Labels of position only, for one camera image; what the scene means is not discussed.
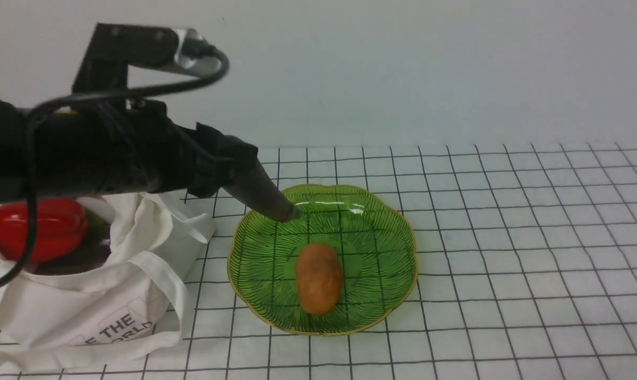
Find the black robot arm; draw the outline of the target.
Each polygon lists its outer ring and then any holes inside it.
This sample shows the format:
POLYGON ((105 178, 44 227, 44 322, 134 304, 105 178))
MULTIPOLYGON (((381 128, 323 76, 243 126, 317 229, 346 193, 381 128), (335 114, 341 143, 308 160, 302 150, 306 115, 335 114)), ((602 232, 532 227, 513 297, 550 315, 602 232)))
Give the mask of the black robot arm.
POLYGON ((203 123, 179 127, 162 102, 53 113, 36 128, 33 154, 27 113, 0 100, 0 204, 26 199, 34 165, 38 198, 181 190, 210 198, 225 190, 273 221, 301 215, 261 166, 255 145, 203 123))

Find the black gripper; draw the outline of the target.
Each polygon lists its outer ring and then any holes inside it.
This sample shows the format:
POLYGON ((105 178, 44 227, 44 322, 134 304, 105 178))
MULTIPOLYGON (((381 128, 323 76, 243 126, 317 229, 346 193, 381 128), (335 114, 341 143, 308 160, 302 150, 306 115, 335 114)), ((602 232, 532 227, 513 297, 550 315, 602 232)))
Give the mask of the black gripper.
POLYGON ((266 173, 255 145, 204 123, 180 127, 162 102, 60 113, 61 197, 183 189, 208 198, 220 188, 270 220, 301 217, 266 173))

